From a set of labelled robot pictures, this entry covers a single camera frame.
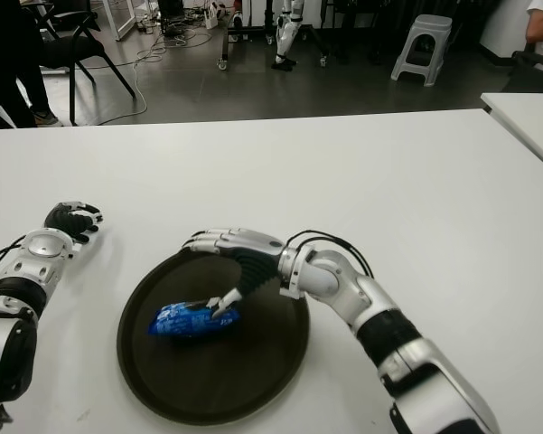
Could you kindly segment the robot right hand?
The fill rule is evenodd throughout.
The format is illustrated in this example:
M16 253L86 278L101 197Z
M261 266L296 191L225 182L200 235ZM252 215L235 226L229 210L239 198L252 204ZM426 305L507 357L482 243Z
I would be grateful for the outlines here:
M286 245L261 232L240 228L198 231L183 250L204 252L232 259L240 266L237 285L217 301L210 301L211 317L217 318L239 301L279 275L278 264Z

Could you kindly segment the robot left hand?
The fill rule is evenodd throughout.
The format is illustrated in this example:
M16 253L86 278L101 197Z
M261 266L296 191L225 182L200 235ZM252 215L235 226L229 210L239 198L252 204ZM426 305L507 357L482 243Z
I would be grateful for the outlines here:
M75 242L86 244L89 233L97 232L102 222L103 215L97 207L83 202L62 202L47 214L43 226L63 231Z

